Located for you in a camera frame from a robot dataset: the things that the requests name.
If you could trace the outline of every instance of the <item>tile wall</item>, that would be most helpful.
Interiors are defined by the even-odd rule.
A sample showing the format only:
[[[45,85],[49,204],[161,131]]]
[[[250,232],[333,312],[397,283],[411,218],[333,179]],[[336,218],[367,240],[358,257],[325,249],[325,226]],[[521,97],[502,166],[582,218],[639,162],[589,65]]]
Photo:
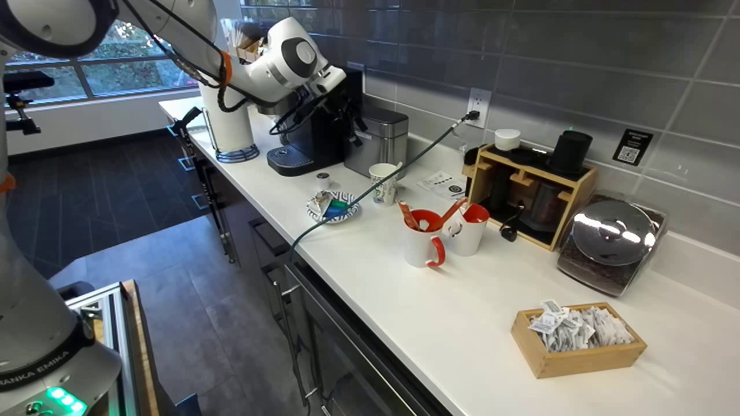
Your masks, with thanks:
[[[492,91],[485,129],[552,147],[595,136],[599,187],[669,213],[677,234],[740,254],[740,0],[242,0],[295,16],[333,63],[362,63],[366,93],[435,139]],[[612,162],[627,127],[651,131],[640,166]]]

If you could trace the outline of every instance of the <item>window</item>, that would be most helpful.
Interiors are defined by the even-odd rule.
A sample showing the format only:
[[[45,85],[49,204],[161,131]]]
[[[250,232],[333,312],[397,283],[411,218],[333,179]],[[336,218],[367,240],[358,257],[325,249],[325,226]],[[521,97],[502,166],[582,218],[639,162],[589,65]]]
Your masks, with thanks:
[[[22,91],[35,105],[102,100],[197,85],[160,46],[131,24],[118,21],[89,53],[57,60],[19,53],[6,71],[43,71],[56,85]]]

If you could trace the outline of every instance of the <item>silver toaster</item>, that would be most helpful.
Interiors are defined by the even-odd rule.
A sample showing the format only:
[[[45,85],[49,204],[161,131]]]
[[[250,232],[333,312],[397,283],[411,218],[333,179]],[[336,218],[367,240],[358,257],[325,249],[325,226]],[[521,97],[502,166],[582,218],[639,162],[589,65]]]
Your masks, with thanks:
[[[378,162],[397,165],[406,162],[408,145],[408,116],[366,107],[362,122],[366,131],[354,131],[348,142],[348,152],[344,157],[344,166],[367,176],[367,168]]]

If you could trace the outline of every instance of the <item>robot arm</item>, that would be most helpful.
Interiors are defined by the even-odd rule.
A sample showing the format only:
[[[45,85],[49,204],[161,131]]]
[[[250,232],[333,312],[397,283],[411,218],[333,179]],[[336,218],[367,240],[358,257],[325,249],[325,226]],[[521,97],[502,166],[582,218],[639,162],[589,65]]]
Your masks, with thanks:
[[[154,42],[168,42],[168,55],[198,82],[215,84],[220,94],[230,87],[250,102],[278,105],[300,85],[325,94],[344,78],[294,19],[252,39],[252,63],[225,53],[215,46],[218,21],[207,0],[0,0],[0,76],[11,48],[56,57],[85,55],[115,19],[140,26]],[[5,183],[10,176],[0,114],[0,416],[25,410],[59,384],[81,405],[93,405],[112,384],[119,364],[89,343],[77,314],[13,246],[5,219]]]
[[[115,19],[144,28],[154,42],[168,42],[168,55],[190,76],[228,85],[256,105],[274,105],[300,85],[325,94],[344,78],[295,19],[285,19],[255,39],[255,63],[242,65],[218,46],[215,6],[204,0],[0,0],[0,42],[42,55],[82,55]]]

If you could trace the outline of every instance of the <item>tray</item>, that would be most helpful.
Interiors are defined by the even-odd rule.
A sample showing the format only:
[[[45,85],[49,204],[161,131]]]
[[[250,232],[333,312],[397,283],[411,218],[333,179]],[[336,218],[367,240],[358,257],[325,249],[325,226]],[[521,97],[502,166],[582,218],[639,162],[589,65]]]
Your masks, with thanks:
[[[608,302],[580,302],[568,307],[570,309],[602,307],[602,309],[608,309],[612,316],[622,318]],[[543,312],[541,307],[521,309],[511,325],[511,335],[521,346],[522,355],[526,359],[536,379],[629,368],[648,350],[643,337],[622,318],[627,330],[633,335],[630,344],[595,346],[582,352],[547,352],[547,346],[539,339],[539,333],[529,330],[529,324],[541,312]]]

